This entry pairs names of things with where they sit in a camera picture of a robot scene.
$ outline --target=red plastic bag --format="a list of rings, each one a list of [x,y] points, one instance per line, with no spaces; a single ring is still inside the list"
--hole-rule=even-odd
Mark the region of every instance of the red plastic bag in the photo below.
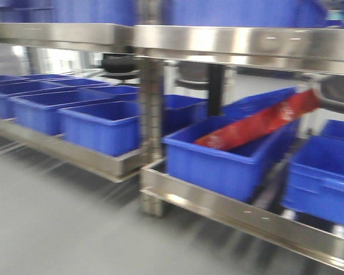
[[[310,89],[203,136],[194,143],[228,151],[272,133],[319,106],[319,99],[314,90]]]

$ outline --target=concrete floor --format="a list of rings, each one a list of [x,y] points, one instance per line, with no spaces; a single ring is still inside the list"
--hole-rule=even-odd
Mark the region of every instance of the concrete floor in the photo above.
[[[0,138],[0,275],[343,274]]]

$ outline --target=shelf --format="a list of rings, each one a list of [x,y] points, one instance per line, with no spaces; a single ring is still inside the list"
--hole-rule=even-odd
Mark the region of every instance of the shelf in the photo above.
[[[0,23],[0,43],[128,53],[132,27],[107,23]]]
[[[142,193],[344,271],[344,238],[266,210],[275,184],[247,204],[173,178],[163,165],[160,160],[142,169]]]
[[[143,57],[344,74],[344,29],[139,25]]]
[[[135,176],[142,166],[140,150],[112,157],[66,142],[60,136],[47,136],[22,127],[11,120],[0,120],[0,136],[70,162],[115,183]]]

